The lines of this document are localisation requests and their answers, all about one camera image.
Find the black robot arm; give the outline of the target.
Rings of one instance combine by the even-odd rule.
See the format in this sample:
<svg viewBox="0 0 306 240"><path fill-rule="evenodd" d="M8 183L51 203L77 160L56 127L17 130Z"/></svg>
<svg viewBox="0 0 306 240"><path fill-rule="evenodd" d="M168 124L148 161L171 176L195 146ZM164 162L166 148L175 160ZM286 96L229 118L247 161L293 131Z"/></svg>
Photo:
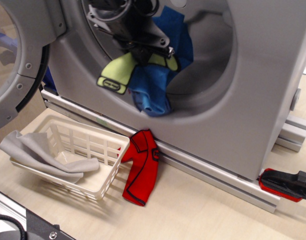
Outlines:
<svg viewBox="0 0 306 240"><path fill-rule="evenodd" d="M90 0L87 19L145 66L153 54L170 59L175 53L169 37L153 21L159 5L158 0Z"/></svg>

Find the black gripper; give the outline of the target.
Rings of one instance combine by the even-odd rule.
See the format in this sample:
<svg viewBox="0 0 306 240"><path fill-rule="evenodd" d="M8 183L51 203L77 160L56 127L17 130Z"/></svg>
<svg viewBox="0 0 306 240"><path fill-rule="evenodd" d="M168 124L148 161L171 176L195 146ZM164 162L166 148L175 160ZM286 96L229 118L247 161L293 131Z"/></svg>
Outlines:
<svg viewBox="0 0 306 240"><path fill-rule="evenodd" d="M98 30L111 35L120 49L129 51L141 66L148 65L153 54L170 58L175 53L169 38L152 17L141 15L134 7L122 10L90 7L87 18Z"/></svg>

